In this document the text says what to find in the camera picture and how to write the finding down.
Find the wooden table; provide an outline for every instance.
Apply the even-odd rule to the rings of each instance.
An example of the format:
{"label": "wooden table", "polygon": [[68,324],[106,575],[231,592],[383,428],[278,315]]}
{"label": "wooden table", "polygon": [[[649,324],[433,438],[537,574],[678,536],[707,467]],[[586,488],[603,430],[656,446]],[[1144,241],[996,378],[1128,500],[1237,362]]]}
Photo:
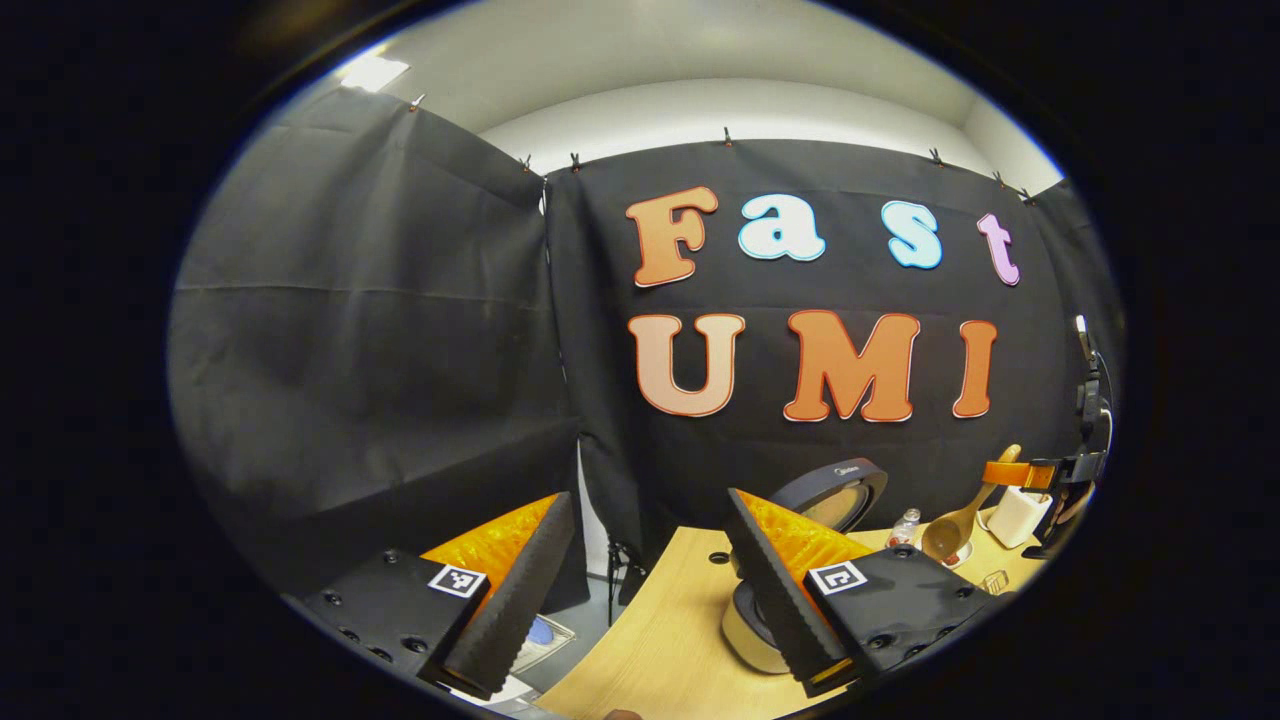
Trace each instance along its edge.
{"label": "wooden table", "polygon": [[[983,518],[992,510],[982,511]],[[849,537],[878,550],[888,533]],[[1005,570],[1006,589],[1018,589],[1044,562],[1021,557],[1021,548],[1005,550],[977,525],[973,544],[973,556],[955,573],[979,587],[991,573]],[[730,550],[721,530],[677,529],[626,611],[538,705],[573,720],[602,720],[616,708],[645,720],[772,720],[842,692],[806,698],[791,675],[759,673],[728,647],[721,619],[739,579],[732,565],[716,565],[708,556]]]}

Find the wooden spoon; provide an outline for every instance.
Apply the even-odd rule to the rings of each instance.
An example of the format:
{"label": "wooden spoon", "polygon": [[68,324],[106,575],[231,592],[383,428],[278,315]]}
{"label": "wooden spoon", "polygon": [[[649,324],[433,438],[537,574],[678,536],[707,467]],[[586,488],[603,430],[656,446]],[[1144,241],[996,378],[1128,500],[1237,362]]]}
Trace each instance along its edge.
{"label": "wooden spoon", "polygon": [[[1010,445],[1000,455],[998,461],[1015,462],[1021,452],[1023,446]],[[973,521],[978,516],[978,509],[995,489],[995,483],[982,483],[982,489],[978,491],[978,497],[974,497],[973,502],[929,523],[929,527],[924,528],[924,534],[920,536],[920,550],[938,562],[945,562],[947,557],[960,552],[964,543],[969,542],[969,536],[973,534]]]}

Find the plastic bottle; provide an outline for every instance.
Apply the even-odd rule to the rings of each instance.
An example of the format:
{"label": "plastic bottle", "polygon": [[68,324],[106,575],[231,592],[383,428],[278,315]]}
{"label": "plastic bottle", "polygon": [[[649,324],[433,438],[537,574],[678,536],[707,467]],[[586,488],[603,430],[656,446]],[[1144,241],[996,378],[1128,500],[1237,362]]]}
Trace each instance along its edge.
{"label": "plastic bottle", "polygon": [[902,519],[893,523],[893,529],[888,534],[884,547],[893,547],[900,542],[910,544],[915,539],[915,530],[920,527],[920,511],[910,507],[902,514]]}

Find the white cup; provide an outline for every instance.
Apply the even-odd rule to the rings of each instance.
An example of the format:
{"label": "white cup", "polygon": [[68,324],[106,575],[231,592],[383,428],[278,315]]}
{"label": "white cup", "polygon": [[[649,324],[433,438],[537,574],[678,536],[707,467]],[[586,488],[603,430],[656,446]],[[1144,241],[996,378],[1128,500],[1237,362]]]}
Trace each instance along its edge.
{"label": "white cup", "polygon": [[1009,486],[987,520],[987,529],[1001,544],[1012,550],[1032,537],[1050,505],[1050,496],[1044,493],[1023,492],[1021,488]]}

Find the ceiling light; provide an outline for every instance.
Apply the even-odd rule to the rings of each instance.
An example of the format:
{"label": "ceiling light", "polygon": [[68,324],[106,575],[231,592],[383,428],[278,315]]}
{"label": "ceiling light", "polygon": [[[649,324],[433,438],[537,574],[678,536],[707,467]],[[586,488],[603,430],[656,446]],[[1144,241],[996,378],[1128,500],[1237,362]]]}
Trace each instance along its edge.
{"label": "ceiling light", "polygon": [[376,55],[364,55],[344,68],[343,87],[362,87],[378,92],[408,69],[408,63],[388,60]]}

